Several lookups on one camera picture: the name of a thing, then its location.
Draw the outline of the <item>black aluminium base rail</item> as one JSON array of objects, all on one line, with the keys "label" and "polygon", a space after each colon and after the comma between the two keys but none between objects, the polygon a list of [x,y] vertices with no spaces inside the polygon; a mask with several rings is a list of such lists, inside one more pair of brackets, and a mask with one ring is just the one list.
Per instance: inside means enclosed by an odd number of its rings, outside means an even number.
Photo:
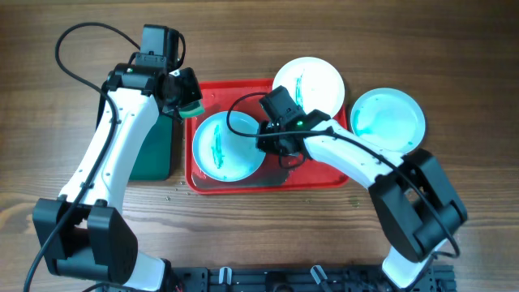
[{"label": "black aluminium base rail", "polygon": [[351,265],[344,268],[176,268],[178,292],[271,292],[334,291],[392,292],[393,284],[378,265]]}]

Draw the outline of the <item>light blue plate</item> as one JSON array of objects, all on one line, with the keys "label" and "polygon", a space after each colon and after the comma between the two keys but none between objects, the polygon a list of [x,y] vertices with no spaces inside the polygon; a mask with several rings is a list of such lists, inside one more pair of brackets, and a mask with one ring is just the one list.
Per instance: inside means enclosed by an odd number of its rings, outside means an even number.
[{"label": "light blue plate", "polygon": [[376,88],[362,94],[352,106],[350,129],[377,146],[408,153],[424,141],[427,122],[410,95],[395,88]]},{"label": "light blue plate", "polygon": [[210,178],[224,183],[243,180],[262,165],[266,154],[255,139],[236,135],[232,130],[255,134],[258,122],[248,114],[219,112],[206,118],[192,141],[192,156]]}]

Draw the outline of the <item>white plate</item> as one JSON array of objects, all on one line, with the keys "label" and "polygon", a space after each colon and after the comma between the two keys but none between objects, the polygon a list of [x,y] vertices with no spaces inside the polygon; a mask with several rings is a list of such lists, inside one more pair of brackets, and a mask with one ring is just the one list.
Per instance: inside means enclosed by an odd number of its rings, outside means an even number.
[{"label": "white plate", "polygon": [[334,118],[345,100],[345,84],[339,71],[320,58],[301,57],[286,63],[276,74],[272,88],[283,86],[306,114],[319,110]]}]

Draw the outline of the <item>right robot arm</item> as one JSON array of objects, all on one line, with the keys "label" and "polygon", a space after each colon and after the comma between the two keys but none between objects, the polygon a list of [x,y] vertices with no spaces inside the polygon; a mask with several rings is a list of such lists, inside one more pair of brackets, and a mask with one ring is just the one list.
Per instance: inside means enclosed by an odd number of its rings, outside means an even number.
[{"label": "right robot arm", "polygon": [[411,154],[383,149],[318,110],[289,122],[264,121],[257,132],[259,149],[301,153],[367,189],[391,244],[382,271],[398,289],[410,290],[468,219],[447,174],[424,149]]}]

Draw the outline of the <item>green scrubbing sponge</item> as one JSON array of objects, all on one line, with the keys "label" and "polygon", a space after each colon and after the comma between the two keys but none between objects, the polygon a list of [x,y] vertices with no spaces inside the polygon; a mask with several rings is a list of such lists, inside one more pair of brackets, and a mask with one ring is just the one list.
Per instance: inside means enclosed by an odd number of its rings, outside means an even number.
[{"label": "green scrubbing sponge", "polygon": [[193,118],[203,114],[205,111],[201,100],[193,101],[187,105],[179,106],[178,113],[181,118]]}]

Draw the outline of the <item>red plastic tray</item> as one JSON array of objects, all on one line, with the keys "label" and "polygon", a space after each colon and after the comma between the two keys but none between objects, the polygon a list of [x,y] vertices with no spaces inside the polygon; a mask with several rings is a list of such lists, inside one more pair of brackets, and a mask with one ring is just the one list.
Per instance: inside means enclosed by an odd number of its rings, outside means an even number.
[{"label": "red plastic tray", "polygon": [[200,124],[213,114],[226,111],[239,97],[252,92],[269,92],[272,79],[241,79],[201,83],[205,112],[184,121],[185,127],[185,180],[201,195],[230,195],[266,191],[301,191],[340,187],[348,177],[342,172],[313,160],[297,168],[282,169],[278,157],[268,154],[261,167],[248,178],[237,182],[219,182],[210,178],[195,163],[193,138]]}]

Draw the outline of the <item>dark green tray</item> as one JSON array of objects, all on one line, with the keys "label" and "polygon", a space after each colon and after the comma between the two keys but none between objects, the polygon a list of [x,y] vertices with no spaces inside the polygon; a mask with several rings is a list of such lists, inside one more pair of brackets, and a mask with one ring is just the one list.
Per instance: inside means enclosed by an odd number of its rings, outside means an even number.
[{"label": "dark green tray", "polygon": [[173,122],[159,115],[155,97],[129,88],[109,90],[108,96],[115,104],[117,119],[103,174],[131,181],[168,178]]}]

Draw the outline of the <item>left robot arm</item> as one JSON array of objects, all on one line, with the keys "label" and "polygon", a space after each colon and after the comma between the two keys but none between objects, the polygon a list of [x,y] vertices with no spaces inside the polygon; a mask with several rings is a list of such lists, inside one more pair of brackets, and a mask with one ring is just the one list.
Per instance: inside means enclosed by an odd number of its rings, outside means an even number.
[{"label": "left robot arm", "polygon": [[50,273],[125,290],[167,291],[168,260],[139,251],[122,218],[122,202],[135,161],[160,114],[198,110],[201,91],[190,68],[119,64],[101,89],[105,112],[78,169],[55,200],[40,199],[33,224]]}]

